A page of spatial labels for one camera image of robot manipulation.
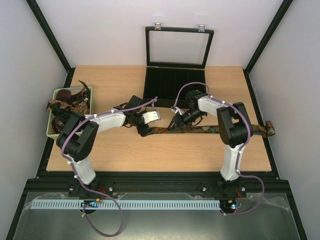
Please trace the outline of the brown teal patterned tie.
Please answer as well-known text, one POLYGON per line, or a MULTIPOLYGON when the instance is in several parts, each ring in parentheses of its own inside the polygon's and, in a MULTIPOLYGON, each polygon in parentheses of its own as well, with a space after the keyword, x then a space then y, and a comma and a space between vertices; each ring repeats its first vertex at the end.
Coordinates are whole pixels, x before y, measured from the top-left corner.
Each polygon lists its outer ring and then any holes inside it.
MULTIPOLYGON (((167 127, 149 127, 146 126, 137 128, 138 134, 141 137, 147 137, 150 135, 159 135, 159 134, 219 134, 218 125, 204 125, 204 126, 193 126, 193 125, 183 125, 173 128, 167 127)), ((259 135, 263 138, 268 138, 276 134, 275 128, 273 127, 270 121, 265 123, 265 126, 259 124, 252 125, 252 134, 259 135)))

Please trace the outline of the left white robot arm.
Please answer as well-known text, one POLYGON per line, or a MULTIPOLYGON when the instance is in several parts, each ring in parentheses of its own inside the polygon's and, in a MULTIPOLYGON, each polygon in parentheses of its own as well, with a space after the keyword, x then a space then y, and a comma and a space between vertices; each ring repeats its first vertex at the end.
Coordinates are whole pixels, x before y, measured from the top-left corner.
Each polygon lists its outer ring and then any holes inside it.
POLYGON ((155 110, 157 97, 142 103, 132 96, 128 103, 116 106, 107 112, 83 115, 71 115, 59 134, 56 144, 61 155, 68 159, 74 171, 74 177, 84 185, 89 185, 96 177, 89 158, 98 133, 122 126, 147 129, 148 123, 161 119, 155 110))

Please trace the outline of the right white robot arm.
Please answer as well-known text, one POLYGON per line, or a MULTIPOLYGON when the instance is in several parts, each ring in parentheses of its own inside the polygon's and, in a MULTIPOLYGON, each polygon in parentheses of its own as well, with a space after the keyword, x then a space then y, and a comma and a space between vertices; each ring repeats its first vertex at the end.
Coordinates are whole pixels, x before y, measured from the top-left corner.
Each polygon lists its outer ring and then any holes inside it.
POLYGON ((177 102, 171 110, 181 123, 190 123, 204 114, 217 117, 218 134, 224 143, 224 160, 220 175, 224 180, 218 183, 218 191, 229 196, 236 189, 233 181, 238 179, 240 163, 243 152, 253 135, 253 127, 243 102, 229 103, 214 98, 212 95, 195 91, 190 92, 188 102, 191 110, 190 116, 177 107, 177 102))

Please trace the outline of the black compartment storage box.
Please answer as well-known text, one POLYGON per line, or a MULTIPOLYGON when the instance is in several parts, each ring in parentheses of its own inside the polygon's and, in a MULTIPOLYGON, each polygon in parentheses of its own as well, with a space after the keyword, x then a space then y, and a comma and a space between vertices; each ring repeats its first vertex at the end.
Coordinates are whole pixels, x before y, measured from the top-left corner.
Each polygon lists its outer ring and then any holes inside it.
POLYGON ((199 90, 206 93, 205 68, 214 38, 214 30, 197 28, 145 28, 146 74, 143 100, 157 97, 155 105, 188 108, 186 94, 199 90))

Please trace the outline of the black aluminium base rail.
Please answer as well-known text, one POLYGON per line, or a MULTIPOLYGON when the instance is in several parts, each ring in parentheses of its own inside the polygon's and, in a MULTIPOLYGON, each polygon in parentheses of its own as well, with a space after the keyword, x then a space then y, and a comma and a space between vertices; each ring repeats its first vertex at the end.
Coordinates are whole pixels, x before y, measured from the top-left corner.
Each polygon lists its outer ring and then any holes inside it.
MULTIPOLYGON (((225 182, 218 172, 98 172, 92 190, 117 196, 124 193, 186 193, 205 198, 227 199, 248 193, 286 194, 292 197, 287 180, 272 172, 255 172, 262 179, 238 178, 225 182)), ((84 190, 71 172, 44 173, 26 182, 22 194, 65 193, 68 197, 92 199, 95 193, 84 190)))

